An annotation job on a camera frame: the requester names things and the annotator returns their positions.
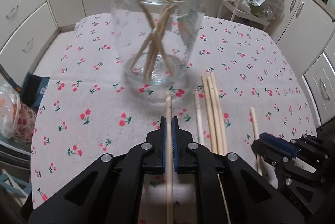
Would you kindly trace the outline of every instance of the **tablecloth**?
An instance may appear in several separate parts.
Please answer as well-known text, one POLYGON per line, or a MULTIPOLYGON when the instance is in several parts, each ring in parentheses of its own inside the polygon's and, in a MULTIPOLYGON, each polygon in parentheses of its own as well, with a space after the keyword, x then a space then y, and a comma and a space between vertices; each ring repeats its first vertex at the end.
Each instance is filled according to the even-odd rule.
MULTIPOLYGON (((185 76, 175 83, 148 86, 123 74, 110 14, 93 15, 76 25, 73 40, 59 57, 44 93, 31 147, 33 206, 38 207, 103 153, 115 156, 145 141, 165 115, 165 94, 173 94, 173 115, 197 141, 193 101, 200 73, 215 72, 224 112, 227 145, 256 168, 249 108, 255 107, 260 132, 291 140, 316 135, 309 105, 289 64, 264 31, 204 17, 185 76)), ((131 23, 143 41, 145 20, 131 23)), ((210 148, 208 125, 200 138, 210 148)), ((275 181, 273 168, 266 164, 275 181)), ((196 223, 190 176, 176 175, 176 223, 196 223)), ((146 175, 139 223, 165 223, 165 179, 146 175)))

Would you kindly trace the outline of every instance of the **floor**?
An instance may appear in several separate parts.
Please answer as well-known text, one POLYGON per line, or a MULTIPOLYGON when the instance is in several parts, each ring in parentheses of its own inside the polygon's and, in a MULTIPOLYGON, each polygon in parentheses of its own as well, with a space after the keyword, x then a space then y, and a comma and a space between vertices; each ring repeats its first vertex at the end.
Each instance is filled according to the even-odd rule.
POLYGON ((66 47, 71 45, 73 31, 60 33, 49 46, 48 50, 37 65, 34 75, 40 77, 50 77, 54 68, 59 63, 59 57, 62 56, 66 47))

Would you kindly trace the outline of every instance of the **jar base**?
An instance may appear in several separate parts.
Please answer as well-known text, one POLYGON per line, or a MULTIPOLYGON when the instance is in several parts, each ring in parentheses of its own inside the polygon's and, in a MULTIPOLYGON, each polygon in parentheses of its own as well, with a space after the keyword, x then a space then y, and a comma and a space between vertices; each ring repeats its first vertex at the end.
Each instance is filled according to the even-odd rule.
POLYGON ((166 69, 162 55, 158 54, 156 61, 155 61, 153 71, 152 71, 151 80, 144 81, 143 71, 144 71, 146 57, 147 57, 147 53, 143 53, 143 55, 138 59, 136 63, 136 67, 134 67, 131 70, 127 70, 134 60, 134 57, 132 57, 126 62, 124 68, 125 68, 125 72, 127 75, 129 75, 130 77, 132 77, 133 79, 141 83, 145 83, 148 85, 161 85, 164 83, 173 82, 175 79, 177 79, 180 76, 183 69, 185 68, 185 64, 182 62, 182 60, 178 59, 176 56, 167 55, 168 62, 174 73, 174 76, 171 77, 168 70, 166 69))

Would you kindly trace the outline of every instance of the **cabinet handle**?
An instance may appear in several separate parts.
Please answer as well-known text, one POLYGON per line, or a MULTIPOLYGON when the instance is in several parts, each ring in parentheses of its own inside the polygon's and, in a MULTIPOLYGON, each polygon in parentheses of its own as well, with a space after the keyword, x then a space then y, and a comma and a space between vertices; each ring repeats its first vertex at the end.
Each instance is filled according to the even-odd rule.
POLYGON ((300 12, 301 12, 301 10, 302 10, 304 4, 305 4, 305 2, 301 2, 301 3, 300 3, 300 5, 299 5, 299 7, 298 7, 298 10, 297 10, 297 12, 296 12, 296 18, 298 18, 298 16, 299 16, 299 14, 300 14, 300 12))
POLYGON ((291 7, 290 7, 290 13, 292 12, 292 9, 294 8, 296 1, 297 0, 292 0, 291 7))
POLYGON ((7 13, 6 14, 6 18, 8 19, 9 17, 9 15, 10 15, 10 13, 14 10, 14 9, 18 9, 19 8, 19 4, 17 4, 14 8, 12 8, 10 11, 9 11, 9 13, 7 13))
POLYGON ((321 84, 321 87, 323 88, 323 91, 325 92, 325 94, 326 94, 326 100, 327 101, 329 101, 330 100, 330 97, 329 97, 329 95, 328 95, 328 93, 327 93, 327 87, 326 87, 326 85, 324 84, 324 82, 322 81, 322 77, 319 79, 320 80, 320 84, 321 84))
POLYGON ((31 47, 31 44, 32 44, 32 40, 33 40, 33 37, 31 37, 30 41, 27 43, 26 47, 24 49, 22 49, 22 51, 24 53, 27 53, 27 51, 29 50, 29 48, 31 47))

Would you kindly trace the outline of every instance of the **cherry print tablecloth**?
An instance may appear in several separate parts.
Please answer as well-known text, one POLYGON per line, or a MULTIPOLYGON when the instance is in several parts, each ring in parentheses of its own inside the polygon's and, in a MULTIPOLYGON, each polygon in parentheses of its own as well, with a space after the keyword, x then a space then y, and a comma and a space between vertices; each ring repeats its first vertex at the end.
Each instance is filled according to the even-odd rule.
MULTIPOLYGON (((149 31, 143 19, 129 25, 132 41, 142 43, 149 31)), ((178 33, 177 25, 171 28, 178 33)), ((185 76, 162 86, 127 79, 111 32, 111 16, 99 14, 77 23, 71 45, 59 57, 44 93, 31 149, 33 205, 38 207, 103 153, 115 156, 145 141, 165 115, 165 93, 173 93, 173 115, 197 140, 193 90, 200 73, 214 71, 224 112, 229 151, 256 168, 249 108, 254 106, 260 132, 290 140, 315 135, 312 116, 289 64, 267 33, 234 22, 204 17, 185 76)), ((208 125, 200 138, 210 148, 208 125)), ((276 184, 273 168, 266 164, 276 184)), ((196 223, 194 185, 175 175, 176 223, 196 223)), ((165 223, 165 179, 146 176, 140 223, 165 223)))

